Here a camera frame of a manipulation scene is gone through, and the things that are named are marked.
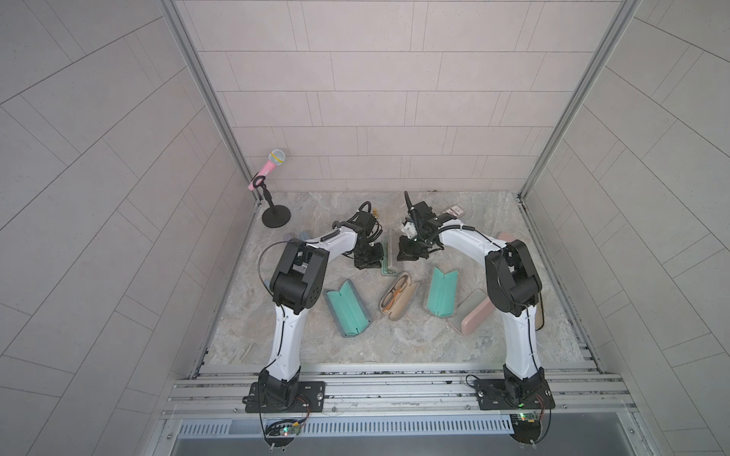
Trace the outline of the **teal folding glasses case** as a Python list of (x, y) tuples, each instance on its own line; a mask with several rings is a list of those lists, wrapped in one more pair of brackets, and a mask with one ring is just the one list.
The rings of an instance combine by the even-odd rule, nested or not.
[(433, 268), (425, 309), (434, 317), (447, 318), (454, 314), (459, 272), (442, 272)]

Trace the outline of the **beige glasses case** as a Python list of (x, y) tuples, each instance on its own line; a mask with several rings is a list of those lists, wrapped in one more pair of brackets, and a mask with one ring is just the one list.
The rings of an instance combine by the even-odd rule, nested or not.
[(401, 317), (403, 317), (403, 315), (405, 315), (405, 313), (407, 312), (407, 310), (410, 306), (413, 296), (416, 294), (416, 291), (418, 290), (419, 282), (416, 280), (413, 280), (411, 275), (410, 275), (410, 278), (411, 278), (410, 285), (399, 296), (399, 299), (395, 302), (395, 306), (393, 307), (392, 311), (390, 313), (382, 313), (382, 311), (380, 311), (380, 313), (382, 313), (382, 315), (386, 315), (386, 317), (388, 317), (391, 321), (398, 321), (399, 319), (401, 319)]

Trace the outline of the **pink glasses case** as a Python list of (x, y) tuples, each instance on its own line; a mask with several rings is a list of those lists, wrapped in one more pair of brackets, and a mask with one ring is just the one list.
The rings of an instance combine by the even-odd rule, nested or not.
[(507, 232), (501, 232), (497, 238), (500, 239), (500, 241), (505, 241), (505, 242), (516, 241), (516, 237)]

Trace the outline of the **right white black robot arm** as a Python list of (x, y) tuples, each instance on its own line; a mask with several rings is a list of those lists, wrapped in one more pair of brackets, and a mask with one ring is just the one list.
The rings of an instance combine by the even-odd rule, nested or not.
[(435, 214), (424, 201), (412, 203), (408, 194), (404, 198), (408, 217), (398, 241), (397, 259), (425, 260), (451, 247), (484, 267), (488, 298), (503, 317), (507, 397), (515, 405), (523, 403), (545, 381), (535, 352), (535, 319), (542, 299), (542, 281), (528, 246), (523, 241), (489, 237), (449, 213)]

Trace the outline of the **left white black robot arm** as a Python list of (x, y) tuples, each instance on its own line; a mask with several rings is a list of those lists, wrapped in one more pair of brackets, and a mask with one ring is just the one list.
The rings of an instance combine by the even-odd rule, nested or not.
[(372, 203), (365, 201), (351, 218), (335, 222), (330, 233), (309, 241), (296, 237), (285, 241), (268, 287), (278, 308), (277, 326), (271, 359), (259, 374), (261, 391), (281, 401), (297, 394), (303, 329), (321, 296), (329, 262), (345, 256), (359, 270), (380, 267), (381, 234)]

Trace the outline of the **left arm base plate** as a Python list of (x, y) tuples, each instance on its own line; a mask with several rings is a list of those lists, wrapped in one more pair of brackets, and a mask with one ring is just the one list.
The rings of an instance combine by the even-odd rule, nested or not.
[(256, 382), (243, 404), (246, 413), (322, 412), (325, 389), (326, 383), (320, 381)]

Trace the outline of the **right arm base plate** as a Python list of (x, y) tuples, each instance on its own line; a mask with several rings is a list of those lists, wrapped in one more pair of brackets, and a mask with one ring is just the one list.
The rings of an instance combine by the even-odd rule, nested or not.
[(477, 379), (471, 382), (480, 410), (553, 410), (547, 380)]

